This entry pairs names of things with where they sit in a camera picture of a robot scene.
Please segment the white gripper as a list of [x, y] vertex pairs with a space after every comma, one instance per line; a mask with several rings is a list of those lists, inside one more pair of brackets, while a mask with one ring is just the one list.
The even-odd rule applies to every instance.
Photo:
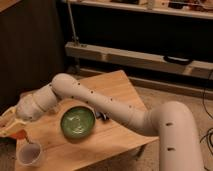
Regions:
[[25, 126], [26, 122], [16, 117], [16, 107], [12, 106], [0, 116], [0, 137], [15, 138], [14, 135]]

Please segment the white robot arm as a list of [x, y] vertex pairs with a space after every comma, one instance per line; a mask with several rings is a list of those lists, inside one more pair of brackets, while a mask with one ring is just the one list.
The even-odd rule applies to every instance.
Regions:
[[39, 120], [64, 98], [73, 98], [105, 113], [110, 119], [143, 136], [160, 140], [160, 171], [204, 171], [198, 130], [191, 110], [178, 101], [168, 101], [147, 111], [121, 103], [91, 90], [66, 73], [22, 97], [0, 115], [0, 137], [9, 137]]

